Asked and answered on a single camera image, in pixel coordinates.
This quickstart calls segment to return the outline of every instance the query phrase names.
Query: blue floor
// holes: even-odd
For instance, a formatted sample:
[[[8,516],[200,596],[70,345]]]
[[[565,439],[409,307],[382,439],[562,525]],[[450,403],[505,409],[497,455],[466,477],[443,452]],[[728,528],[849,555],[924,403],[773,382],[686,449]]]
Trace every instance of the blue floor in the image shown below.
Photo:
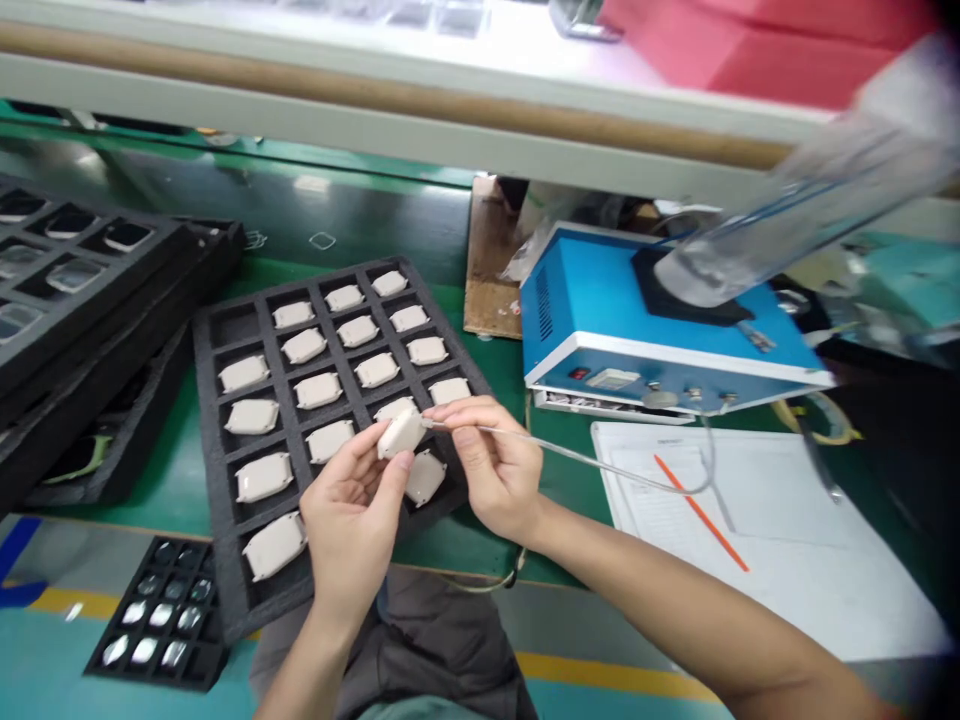
[[[5,717],[90,718],[90,720],[237,720],[255,710],[247,671],[256,647],[233,650],[219,682],[206,695],[83,676],[106,623],[27,611],[0,612],[0,707]],[[529,681],[543,720],[585,717],[650,720],[721,720],[721,706],[634,695],[540,680]]]

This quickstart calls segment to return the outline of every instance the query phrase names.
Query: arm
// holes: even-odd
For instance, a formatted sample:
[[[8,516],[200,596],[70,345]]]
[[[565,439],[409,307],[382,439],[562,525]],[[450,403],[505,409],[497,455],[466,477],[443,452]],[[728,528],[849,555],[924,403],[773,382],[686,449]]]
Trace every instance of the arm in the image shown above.
[[[487,527],[546,555],[600,594],[740,720],[883,715],[883,706],[849,668],[762,605],[540,495],[540,449],[472,427],[526,432],[491,398],[468,398],[424,414],[454,429],[470,504]]]
[[[314,600],[257,720],[328,720],[350,647],[383,583],[413,464],[403,452],[377,460],[386,423],[367,428],[327,463],[300,499],[313,565]]]

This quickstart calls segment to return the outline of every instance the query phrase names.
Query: hand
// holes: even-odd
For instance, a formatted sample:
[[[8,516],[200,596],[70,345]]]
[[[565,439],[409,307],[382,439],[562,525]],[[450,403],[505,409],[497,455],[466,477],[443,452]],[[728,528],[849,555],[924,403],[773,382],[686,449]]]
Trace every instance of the hand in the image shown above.
[[[313,564],[314,609],[359,629],[393,553],[413,453],[377,460],[387,423],[367,428],[330,459],[300,498]]]
[[[453,431],[453,442],[470,486],[470,506],[480,521],[497,535],[528,546],[541,515],[537,488],[543,452],[525,440],[484,433],[473,426],[529,433],[506,408],[488,396],[433,407],[423,415]]]

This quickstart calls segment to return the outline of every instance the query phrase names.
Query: black foam tray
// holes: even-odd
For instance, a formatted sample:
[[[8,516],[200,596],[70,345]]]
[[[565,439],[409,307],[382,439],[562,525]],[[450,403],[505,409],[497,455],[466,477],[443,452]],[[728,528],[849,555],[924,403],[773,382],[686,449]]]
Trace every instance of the black foam tray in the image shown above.
[[[227,664],[229,649],[224,645],[220,622],[220,593],[213,572],[213,548],[209,543],[181,540],[178,538],[154,538],[133,576],[133,582],[123,594],[117,612],[110,618],[106,631],[93,651],[84,675],[100,675],[116,680],[165,685],[183,690],[207,692],[214,686]],[[141,593],[138,586],[145,578],[155,576],[157,588],[150,593]],[[171,581],[183,583],[185,592],[177,599],[164,597]],[[202,600],[193,600],[190,593],[200,580],[206,580],[213,589]],[[146,605],[143,617],[124,625],[123,615],[136,602]],[[154,608],[167,602],[173,606],[170,619],[161,627],[150,625]],[[177,622],[188,607],[196,607],[202,613],[201,620],[188,631],[180,630]],[[114,640],[123,635],[128,638],[126,652],[114,663],[105,665],[103,652]],[[133,651],[143,638],[157,640],[153,655],[145,663],[132,662]],[[172,642],[183,642],[186,649],[180,661],[172,668],[161,664],[163,654]]]
[[[407,288],[380,298],[371,281],[391,270],[399,270],[407,278]],[[359,286],[364,294],[363,305],[331,313],[323,297],[350,284]],[[309,300],[316,317],[283,330],[274,329],[271,312],[299,300]],[[409,305],[422,305],[430,321],[398,334],[389,315]],[[344,349],[336,328],[360,315],[372,315],[380,334],[360,347]],[[282,356],[280,345],[308,327],[319,329],[327,340],[327,348],[314,360],[292,366]],[[436,365],[417,367],[410,362],[406,343],[430,336],[443,338],[449,357]],[[403,257],[355,265],[204,308],[194,318],[194,350],[210,521],[217,551],[217,578],[225,590],[224,636],[228,642],[263,627],[313,594],[309,553],[301,553],[279,573],[259,583],[252,582],[250,566],[240,554],[249,539],[265,525],[297,508],[300,495],[322,470],[321,466],[310,464],[306,435],[347,418],[353,420],[359,432],[373,424],[373,414],[380,407],[404,395],[412,395],[420,409],[425,410],[433,404],[427,387],[452,377],[466,379],[474,395],[490,393],[490,386],[464,348],[459,334],[447,321],[413,264]],[[361,388],[353,367],[385,351],[393,355],[400,374],[380,387]],[[270,366],[270,377],[257,385],[222,394],[217,373],[231,362],[260,353]],[[298,409],[292,386],[326,371],[337,372],[343,395],[335,403],[316,410]],[[227,433],[223,424],[230,406],[236,400],[250,397],[271,397],[280,404],[275,431],[262,436]],[[428,432],[417,451],[425,448],[447,463],[446,479],[423,507],[414,509],[412,503],[405,502],[399,538],[426,528],[467,500],[466,477],[449,435]],[[281,450],[290,454],[296,482],[259,502],[236,503],[234,473],[251,460]]]
[[[125,500],[150,459],[167,414],[177,399],[180,384],[193,362],[193,336],[184,324],[147,365],[138,371],[142,388],[127,410],[111,412],[111,406],[95,423],[111,428],[113,437],[103,464],[76,480],[55,485],[37,485],[23,500],[24,508],[61,505],[111,504]]]
[[[0,440],[0,517],[44,477],[197,305],[230,276],[242,253],[243,234],[202,239],[200,258],[178,282],[101,345]]]
[[[186,224],[157,215],[71,203],[26,183],[0,175],[0,203],[17,193],[44,201],[17,223],[0,223],[0,250],[27,245],[41,255],[13,278],[0,279],[0,305],[17,302],[44,312],[40,320],[0,345],[0,398],[21,386],[34,371],[80,337],[103,315],[122,303],[165,260],[195,243]],[[44,230],[57,216],[84,211],[96,220],[73,238],[47,237]],[[111,225],[129,221],[153,230],[137,247],[123,253],[103,237]],[[71,258],[89,260],[105,269],[87,287],[70,294],[56,290],[46,275]]]
[[[216,237],[225,232],[232,242],[243,244],[243,225],[238,222],[183,218],[195,234]],[[174,284],[200,257],[200,246],[192,244],[173,255],[133,293],[101,317],[96,323],[63,348],[52,359],[36,368],[30,377],[0,402],[0,428],[17,420],[64,377],[73,372],[92,353]]]

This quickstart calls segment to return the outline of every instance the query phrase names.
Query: person's left hand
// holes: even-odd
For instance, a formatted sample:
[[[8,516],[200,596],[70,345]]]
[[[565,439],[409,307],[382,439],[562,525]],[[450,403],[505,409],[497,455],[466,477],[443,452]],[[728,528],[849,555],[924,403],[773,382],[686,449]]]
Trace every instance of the person's left hand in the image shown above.
[[[358,628],[383,583],[413,453],[377,460],[388,423],[354,436],[300,498],[313,564],[314,611]]]

